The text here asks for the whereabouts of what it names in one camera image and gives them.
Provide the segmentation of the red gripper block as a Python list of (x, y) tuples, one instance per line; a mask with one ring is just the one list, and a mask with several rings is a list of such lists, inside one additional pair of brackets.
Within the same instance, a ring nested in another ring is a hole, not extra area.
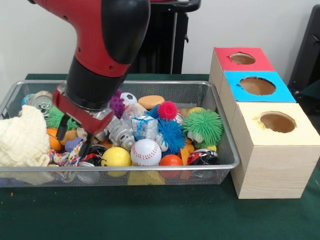
[(68, 121), (72, 118), (88, 133), (86, 141), (82, 144), (78, 152), (81, 158), (85, 157), (92, 144), (92, 135), (96, 135), (106, 128), (114, 116), (114, 111), (108, 107), (99, 112), (80, 108), (66, 97), (62, 88), (56, 88), (54, 90), (52, 102), (63, 113), (57, 129), (56, 138), (59, 141), (64, 139), (68, 129)]

